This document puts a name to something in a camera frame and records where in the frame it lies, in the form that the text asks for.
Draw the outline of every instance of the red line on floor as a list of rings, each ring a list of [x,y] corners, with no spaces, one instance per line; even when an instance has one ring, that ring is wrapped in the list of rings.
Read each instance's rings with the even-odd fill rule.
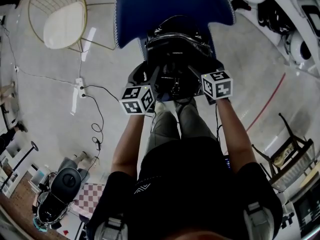
[[[276,86],[276,88],[274,89],[272,95],[270,96],[270,98],[268,99],[268,101],[266,102],[266,104],[263,106],[263,108],[261,109],[260,113],[256,116],[256,118],[253,120],[253,122],[249,125],[249,127],[246,129],[246,131],[248,132],[250,130],[250,128],[254,125],[254,123],[258,120],[258,118],[261,116],[261,114],[266,110],[267,106],[269,105],[269,103],[271,102],[271,100],[274,98],[275,94],[277,93],[279,87],[281,86],[282,82],[284,81],[286,76],[286,73],[283,73],[283,76],[280,79],[280,82],[278,83],[278,85]]]

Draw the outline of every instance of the blue chair seat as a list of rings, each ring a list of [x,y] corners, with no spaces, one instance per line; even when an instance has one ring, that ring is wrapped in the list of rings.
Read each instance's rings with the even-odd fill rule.
[[[211,37],[209,23],[233,25],[236,21],[229,0],[116,0],[115,44],[123,48],[136,38],[145,39],[148,31],[176,15],[192,18],[200,34],[208,37]]]

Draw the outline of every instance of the checkered cloth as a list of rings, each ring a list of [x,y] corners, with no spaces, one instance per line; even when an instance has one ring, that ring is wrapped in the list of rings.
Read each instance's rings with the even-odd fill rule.
[[[97,207],[104,189],[105,185],[103,184],[84,184],[83,188],[79,191],[78,200],[72,203],[71,208],[75,212],[90,219]]]

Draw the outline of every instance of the shoe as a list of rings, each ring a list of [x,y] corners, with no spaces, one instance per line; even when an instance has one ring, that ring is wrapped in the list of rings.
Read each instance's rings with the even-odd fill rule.
[[[24,124],[21,121],[18,121],[18,123],[15,126],[18,127],[21,132],[28,132],[28,129],[24,126]]]
[[[167,107],[165,104],[163,104],[162,102],[155,102],[155,106],[154,106],[154,112],[155,114],[159,114],[160,112],[166,111]]]

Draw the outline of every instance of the wooden floor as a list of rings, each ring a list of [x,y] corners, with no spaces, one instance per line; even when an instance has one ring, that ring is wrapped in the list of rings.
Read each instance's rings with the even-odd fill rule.
[[[32,203],[35,193],[31,190],[28,181],[31,175],[27,172],[10,198],[0,194],[0,204],[11,218],[35,240],[66,240],[64,236],[49,229],[48,232],[38,231],[33,224]]]

